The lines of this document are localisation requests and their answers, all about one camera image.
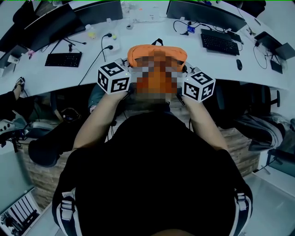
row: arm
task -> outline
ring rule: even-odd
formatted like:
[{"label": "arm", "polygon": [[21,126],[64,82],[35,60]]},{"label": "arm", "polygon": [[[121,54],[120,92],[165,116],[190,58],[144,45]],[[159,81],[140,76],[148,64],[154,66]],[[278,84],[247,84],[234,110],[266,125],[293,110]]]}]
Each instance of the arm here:
[{"label": "arm", "polygon": [[190,113],[194,133],[209,143],[215,150],[228,150],[224,137],[204,105],[185,96],[182,99]]},{"label": "arm", "polygon": [[98,142],[104,142],[114,118],[117,106],[126,92],[105,94],[94,111],[79,130],[73,149],[91,147]]}]

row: orange object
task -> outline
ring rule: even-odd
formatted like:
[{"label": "orange object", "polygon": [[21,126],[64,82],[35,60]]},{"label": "orange object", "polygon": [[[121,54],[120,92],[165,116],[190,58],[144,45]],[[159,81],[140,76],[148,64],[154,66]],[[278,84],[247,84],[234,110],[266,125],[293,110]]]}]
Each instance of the orange object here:
[{"label": "orange object", "polygon": [[149,67],[137,78],[138,93],[176,93],[177,76],[174,72],[182,72],[187,54],[179,47],[156,45],[139,45],[128,51],[128,62],[136,68]]}]

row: white desk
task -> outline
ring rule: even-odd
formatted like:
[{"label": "white desk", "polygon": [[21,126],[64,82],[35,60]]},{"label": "white desk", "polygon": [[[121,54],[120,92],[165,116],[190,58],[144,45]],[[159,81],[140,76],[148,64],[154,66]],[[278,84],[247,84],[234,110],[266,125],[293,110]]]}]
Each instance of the white desk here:
[{"label": "white desk", "polygon": [[[236,15],[239,15],[237,9],[232,5],[225,2],[220,2],[219,7],[228,10]],[[166,11],[165,7],[160,9],[160,14]],[[261,23],[259,26],[254,18],[249,14],[240,10],[245,17],[246,21],[253,27],[253,30],[257,33],[267,31],[273,35],[272,30],[269,27]],[[196,28],[195,34],[189,36],[180,35],[186,30],[186,26],[181,23],[176,23],[173,29],[174,19],[163,18],[160,23],[137,23],[132,30],[127,30],[126,25],[129,24],[129,19],[122,19],[114,21],[114,28],[118,34],[118,41],[121,48],[117,52],[105,52],[107,61],[114,61],[118,58],[126,58],[128,50],[140,44],[151,44],[157,38],[161,38],[165,46],[181,47],[188,54],[187,61],[193,66],[198,66],[204,72],[207,72],[210,76],[216,79],[235,80],[248,83],[263,84],[278,89],[288,89],[289,78],[284,74],[279,74],[271,69],[270,59],[268,58],[268,67],[266,70],[262,69],[253,54],[254,39],[245,31],[245,26],[238,32],[244,42],[243,50],[240,52],[240,56],[232,56],[217,52],[208,52],[207,49],[202,47],[201,42],[201,27]],[[101,37],[106,34],[109,29],[106,22],[94,25],[94,29],[97,33],[97,38],[91,40],[88,38],[86,32],[82,32],[77,35],[73,35],[70,38],[73,40],[87,42],[87,45],[75,43],[74,48],[83,52],[82,59],[78,68],[70,67],[45,67],[45,61],[49,52],[55,44],[52,44],[48,49],[41,53],[36,52],[32,59],[29,60],[27,56],[23,56],[17,64],[15,72],[13,73],[14,65],[10,65],[6,68],[6,71],[2,78],[0,78],[0,94],[11,91],[15,81],[23,76],[26,79],[26,91],[28,95],[37,95],[45,92],[54,91],[57,89],[63,89],[68,87],[77,86],[84,74],[100,52]],[[54,53],[67,53],[68,43],[62,41],[54,50]],[[255,49],[257,60],[262,66],[265,66],[265,59],[258,49]],[[236,60],[240,59],[243,69],[239,71],[237,69]],[[97,79],[97,68],[103,64],[103,56],[97,59],[93,64],[92,69],[85,77],[82,84],[95,83]]]}]

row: black mouse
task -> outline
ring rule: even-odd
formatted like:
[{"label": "black mouse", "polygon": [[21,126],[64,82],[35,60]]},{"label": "black mouse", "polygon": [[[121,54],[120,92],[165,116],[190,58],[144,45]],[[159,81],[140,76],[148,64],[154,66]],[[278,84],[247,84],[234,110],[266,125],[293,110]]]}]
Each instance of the black mouse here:
[{"label": "black mouse", "polygon": [[241,61],[239,59],[236,60],[236,65],[237,65],[239,71],[241,71],[242,68],[243,68],[243,65],[242,65],[242,63],[241,63]]}]

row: keyboard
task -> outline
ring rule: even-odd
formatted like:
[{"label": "keyboard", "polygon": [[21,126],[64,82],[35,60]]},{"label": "keyboard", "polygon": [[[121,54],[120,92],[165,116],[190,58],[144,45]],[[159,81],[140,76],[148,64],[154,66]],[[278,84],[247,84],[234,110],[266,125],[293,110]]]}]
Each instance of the keyboard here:
[{"label": "keyboard", "polygon": [[201,31],[203,47],[235,56],[240,55],[238,45],[231,40],[229,35],[206,29]]},{"label": "keyboard", "polygon": [[52,53],[47,56],[45,66],[78,67],[82,53]]}]

